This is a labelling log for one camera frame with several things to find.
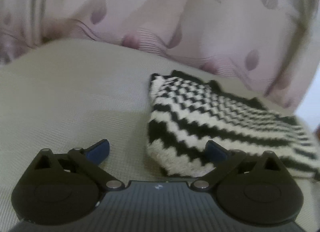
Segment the pink patterned curtain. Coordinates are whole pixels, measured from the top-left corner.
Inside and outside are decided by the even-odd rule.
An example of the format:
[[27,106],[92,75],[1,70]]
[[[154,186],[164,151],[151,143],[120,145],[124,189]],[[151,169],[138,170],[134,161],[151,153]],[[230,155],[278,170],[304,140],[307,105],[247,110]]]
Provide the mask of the pink patterned curtain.
[[295,110],[319,63],[319,0],[1,0],[1,64],[80,38],[236,77]]

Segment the grey woven mattress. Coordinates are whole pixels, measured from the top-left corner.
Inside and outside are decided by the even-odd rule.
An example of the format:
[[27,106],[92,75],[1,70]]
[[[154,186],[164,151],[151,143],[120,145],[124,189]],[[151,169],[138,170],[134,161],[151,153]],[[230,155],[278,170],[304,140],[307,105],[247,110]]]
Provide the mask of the grey woven mattress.
[[45,147],[65,153],[101,139],[102,167],[123,182],[160,181],[145,153],[149,79],[179,70],[214,76],[148,53],[88,40],[60,40],[1,68],[1,231],[18,223],[11,193]]

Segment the black white striped knit garment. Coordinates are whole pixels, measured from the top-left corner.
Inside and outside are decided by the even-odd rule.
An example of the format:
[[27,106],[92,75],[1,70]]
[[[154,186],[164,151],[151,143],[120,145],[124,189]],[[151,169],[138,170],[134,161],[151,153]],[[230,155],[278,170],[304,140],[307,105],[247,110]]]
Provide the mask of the black white striped knit garment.
[[294,116],[182,71],[150,78],[148,155],[166,176],[201,177],[216,166],[206,144],[251,156],[273,151],[293,177],[319,179],[319,144]]

